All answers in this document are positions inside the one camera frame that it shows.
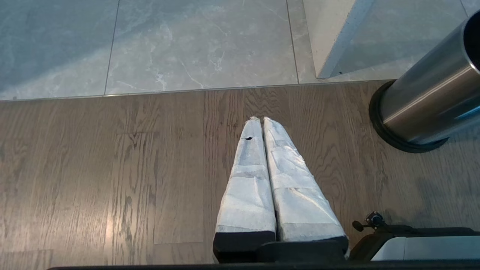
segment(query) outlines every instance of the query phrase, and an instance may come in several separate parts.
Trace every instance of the black plastic ring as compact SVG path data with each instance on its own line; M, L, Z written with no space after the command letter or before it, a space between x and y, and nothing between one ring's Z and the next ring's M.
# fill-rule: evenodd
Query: black plastic ring
M383 84L372 96L370 99L370 106L369 106L369 113L370 113L370 121L372 122L373 128L378 133L378 135L388 144L391 146L405 151L409 153L425 153L428 151L432 151L434 149L439 148L445 142L447 142L448 138L428 143L424 145L413 144L405 141L404 139L395 135L392 131L390 131L385 125L384 120L380 112L380 104L382 102L382 98L384 92L395 82L395 80L389 81Z

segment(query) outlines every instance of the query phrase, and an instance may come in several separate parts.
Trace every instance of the wooden floor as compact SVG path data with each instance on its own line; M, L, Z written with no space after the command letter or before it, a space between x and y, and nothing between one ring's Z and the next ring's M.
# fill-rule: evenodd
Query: wooden floor
M355 245L373 210L480 230L480 129L425 154L368 118L381 82L0 103L0 269L211 263L243 123L282 123Z

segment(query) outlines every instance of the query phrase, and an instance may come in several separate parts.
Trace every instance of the marble tile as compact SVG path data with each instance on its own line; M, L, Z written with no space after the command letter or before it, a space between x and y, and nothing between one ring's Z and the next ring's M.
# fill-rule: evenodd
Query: marble tile
M411 59L413 65L465 19L458 0L376 0L334 74L398 59ZM398 69L390 78L405 71Z
M118 0L0 0L0 99L103 95Z
M285 1L120 2L107 94L296 83Z
M377 0L335 68L338 75L316 79L302 2L288 0L300 83L396 79L466 19L459 0Z
M472 16L480 10L480 0L461 0L467 16Z

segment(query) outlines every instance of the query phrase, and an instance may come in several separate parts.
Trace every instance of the stainless steel trash can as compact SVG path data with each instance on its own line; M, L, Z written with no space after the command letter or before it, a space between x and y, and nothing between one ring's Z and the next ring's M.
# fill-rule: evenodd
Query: stainless steel trash can
M480 12L465 20L370 101L370 119L390 145L412 153L440 147L480 121Z

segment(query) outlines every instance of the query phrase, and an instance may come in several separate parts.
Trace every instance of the black knob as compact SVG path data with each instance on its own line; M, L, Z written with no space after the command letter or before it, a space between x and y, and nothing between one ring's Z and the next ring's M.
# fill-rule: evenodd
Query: black knob
M355 230L357 230L359 232L363 232L363 228L365 227L359 221L352 222L352 226L353 226L353 228L355 228Z

